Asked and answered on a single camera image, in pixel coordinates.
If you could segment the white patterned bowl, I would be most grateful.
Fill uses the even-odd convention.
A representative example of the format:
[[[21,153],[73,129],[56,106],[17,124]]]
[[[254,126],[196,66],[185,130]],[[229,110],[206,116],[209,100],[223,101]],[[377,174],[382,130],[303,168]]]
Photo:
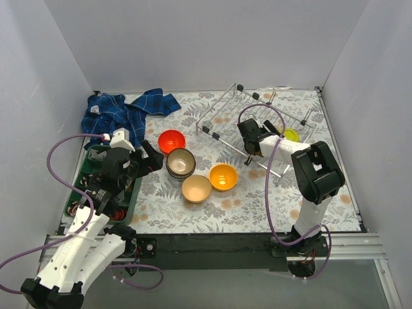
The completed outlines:
[[[173,171],[168,171],[168,174],[176,180],[185,180],[186,178],[190,177],[193,173],[194,172],[191,171],[191,172],[188,172],[188,173],[185,173],[185,174],[178,174],[178,173],[175,173]]]

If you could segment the red-orange bowl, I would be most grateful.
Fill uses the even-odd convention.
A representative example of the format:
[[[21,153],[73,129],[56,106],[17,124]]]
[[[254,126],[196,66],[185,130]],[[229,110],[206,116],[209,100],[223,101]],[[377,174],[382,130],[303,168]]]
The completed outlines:
[[[186,139],[181,132],[170,129],[160,134],[158,145],[160,150],[168,155],[171,151],[177,148],[185,148]]]

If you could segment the yellow-orange bowl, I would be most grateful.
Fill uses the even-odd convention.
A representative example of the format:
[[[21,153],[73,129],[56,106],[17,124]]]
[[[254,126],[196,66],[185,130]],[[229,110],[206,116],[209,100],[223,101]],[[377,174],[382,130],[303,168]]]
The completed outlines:
[[[210,170],[209,180],[217,191],[228,191],[236,186],[238,173],[229,164],[218,164]]]

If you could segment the black bowl with gold rim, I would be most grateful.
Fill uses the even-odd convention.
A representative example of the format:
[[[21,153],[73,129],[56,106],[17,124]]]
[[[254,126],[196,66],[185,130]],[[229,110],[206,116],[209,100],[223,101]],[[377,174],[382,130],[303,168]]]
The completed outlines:
[[[177,148],[171,151],[166,160],[167,171],[185,174],[195,170],[196,160],[194,155],[185,148]]]

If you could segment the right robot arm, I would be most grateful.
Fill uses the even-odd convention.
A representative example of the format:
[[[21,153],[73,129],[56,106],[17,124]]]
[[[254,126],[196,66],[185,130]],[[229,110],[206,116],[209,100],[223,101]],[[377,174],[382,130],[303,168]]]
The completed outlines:
[[[301,143],[286,137],[286,129],[278,131],[270,121],[261,126],[253,118],[238,122],[245,150],[250,155],[268,158],[265,177],[265,209],[270,230],[278,246],[299,256],[309,254],[321,237],[321,223],[331,199],[345,184],[345,178],[328,144]],[[290,237],[281,239],[270,215],[268,186],[273,160],[292,166],[302,205],[292,226]]]

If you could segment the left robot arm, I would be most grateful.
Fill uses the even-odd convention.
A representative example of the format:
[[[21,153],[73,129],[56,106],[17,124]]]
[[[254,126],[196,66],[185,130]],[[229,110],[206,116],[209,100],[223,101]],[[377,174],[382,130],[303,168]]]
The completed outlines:
[[[164,156],[147,141],[140,149],[111,142],[100,169],[86,176],[86,201],[79,205],[71,227],[48,264],[28,278],[21,292],[34,308],[80,308],[92,282],[119,257],[136,256],[134,229],[121,223],[106,225],[141,177],[158,171]]]

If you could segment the lime green bowl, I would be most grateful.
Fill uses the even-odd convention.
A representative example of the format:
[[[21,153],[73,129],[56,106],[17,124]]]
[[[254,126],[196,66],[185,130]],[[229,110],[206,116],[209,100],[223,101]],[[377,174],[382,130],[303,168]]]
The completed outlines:
[[[298,132],[290,128],[286,128],[284,132],[281,134],[281,136],[293,142],[300,142],[300,137],[299,137]]]

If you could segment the beige bowl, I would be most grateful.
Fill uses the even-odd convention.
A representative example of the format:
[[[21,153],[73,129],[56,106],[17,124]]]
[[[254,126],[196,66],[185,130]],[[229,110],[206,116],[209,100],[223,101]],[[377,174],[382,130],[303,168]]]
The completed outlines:
[[[191,203],[202,203],[212,192],[212,184],[202,175],[191,175],[182,183],[182,194]]]

